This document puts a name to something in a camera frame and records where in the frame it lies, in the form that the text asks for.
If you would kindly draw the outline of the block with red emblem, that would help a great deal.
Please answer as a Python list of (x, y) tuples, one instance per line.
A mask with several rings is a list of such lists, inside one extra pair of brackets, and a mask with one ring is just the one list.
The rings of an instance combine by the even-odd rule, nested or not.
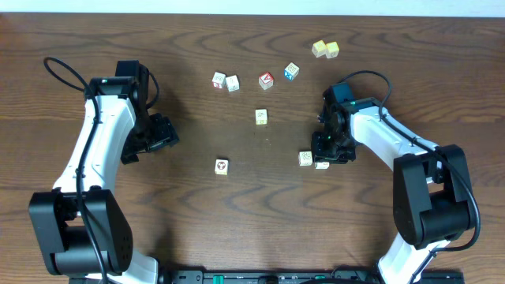
[(229, 161), (226, 159), (217, 159), (215, 161), (215, 173), (218, 175), (228, 175)]

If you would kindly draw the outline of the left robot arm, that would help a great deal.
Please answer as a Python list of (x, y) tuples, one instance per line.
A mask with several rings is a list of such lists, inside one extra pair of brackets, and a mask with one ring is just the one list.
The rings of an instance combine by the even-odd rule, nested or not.
[(28, 211), (43, 262), (71, 283), (169, 283), (153, 257), (134, 248), (133, 232), (115, 197), (121, 164), (174, 146), (170, 119), (149, 114), (156, 82), (137, 60), (119, 61), (112, 77), (84, 81), (85, 116), (71, 158), (49, 192), (36, 192)]

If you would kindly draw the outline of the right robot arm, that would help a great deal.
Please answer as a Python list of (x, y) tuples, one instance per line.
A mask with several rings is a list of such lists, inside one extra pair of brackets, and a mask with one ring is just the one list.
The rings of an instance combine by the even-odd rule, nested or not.
[(397, 235), (371, 279), (415, 283), (437, 253), (467, 230), (480, 232), (464, 151), (440, 147), (391, 117), (375, 98), (355, 99), (341, 82), (323, 93), (324, 129), (312, 135), (314, 163), (345, 164), (364, 145), (393, 173), (393, 218)]

